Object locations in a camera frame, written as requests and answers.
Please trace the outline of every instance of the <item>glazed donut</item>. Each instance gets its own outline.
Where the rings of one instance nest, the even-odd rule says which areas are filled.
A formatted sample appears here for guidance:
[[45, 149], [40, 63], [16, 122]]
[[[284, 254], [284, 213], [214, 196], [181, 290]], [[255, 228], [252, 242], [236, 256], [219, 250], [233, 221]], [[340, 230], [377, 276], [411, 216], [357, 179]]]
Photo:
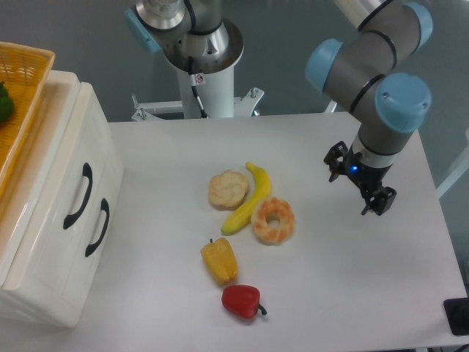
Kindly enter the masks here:
[[[278, 218], [278, 226], [271, 227], [269, 219]], [[266, 244], [281, 244], [292, 236], [295, 229], [295, 214], [285, 200], [270, 197], [262, 199], [251, 215], [256, 236]]]

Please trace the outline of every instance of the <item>robotic arm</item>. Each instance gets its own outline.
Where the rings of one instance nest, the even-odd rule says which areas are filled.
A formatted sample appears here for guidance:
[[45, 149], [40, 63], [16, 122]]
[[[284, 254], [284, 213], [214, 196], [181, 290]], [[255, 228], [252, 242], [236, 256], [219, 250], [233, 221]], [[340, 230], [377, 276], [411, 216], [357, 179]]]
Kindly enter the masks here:
[[432, 95], [418, 77], [385, 73], [430, 37], [432, 17], [425, 7], [392, 0], [335, 0], [361, 36], [350, 45], [326, 40], [313, 52], [306, 77], [361, 122], [350, 149], [334, 145], [324, 162], [330, 182], [346, 175], [369, 210], [382, 215], [396, 191], [382, 180], [412, 133], [420, 127]]
[[186, 119], [233, 116], [243, 36], [222, 18], [221, 0], [138, 0], [125, 18], [139, 43], [150, 53], [162, 49], [177, 71]]

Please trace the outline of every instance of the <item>yellow basket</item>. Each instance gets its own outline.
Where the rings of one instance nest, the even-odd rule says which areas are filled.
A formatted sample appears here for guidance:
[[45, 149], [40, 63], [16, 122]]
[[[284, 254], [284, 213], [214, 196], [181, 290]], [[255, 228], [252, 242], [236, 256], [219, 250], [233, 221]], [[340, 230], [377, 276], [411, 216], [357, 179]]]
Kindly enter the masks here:
[[54, 59], [51, 51], [0, 42], [0, 81], [4, 81], [15, 104], [12, 116], [0, 123], [0, 199], [32, 125]]

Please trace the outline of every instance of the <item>green vegetable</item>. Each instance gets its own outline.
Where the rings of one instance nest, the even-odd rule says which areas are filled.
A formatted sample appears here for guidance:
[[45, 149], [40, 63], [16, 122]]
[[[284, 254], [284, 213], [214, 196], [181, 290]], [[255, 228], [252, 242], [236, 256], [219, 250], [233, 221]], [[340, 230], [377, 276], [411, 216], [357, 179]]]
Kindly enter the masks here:
[[0, 122], [8, 120], [14, 109], [13, 100], [9, 97], [5, 82], [0, 82]]

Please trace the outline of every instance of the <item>toy banana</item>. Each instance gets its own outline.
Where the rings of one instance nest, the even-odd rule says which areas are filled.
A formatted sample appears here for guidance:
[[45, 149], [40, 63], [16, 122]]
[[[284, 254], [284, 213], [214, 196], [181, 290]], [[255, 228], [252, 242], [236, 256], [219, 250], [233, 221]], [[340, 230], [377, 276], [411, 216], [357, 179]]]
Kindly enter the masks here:
[[267, 171], [250, 162], [246, 163], [246, 169], [254, 176], [256, 187], [249, 199], [225, 220], [221, 226], [224, 235], [233, 235], [247, 225], [257, 203], [270, 195], [270, 178]]

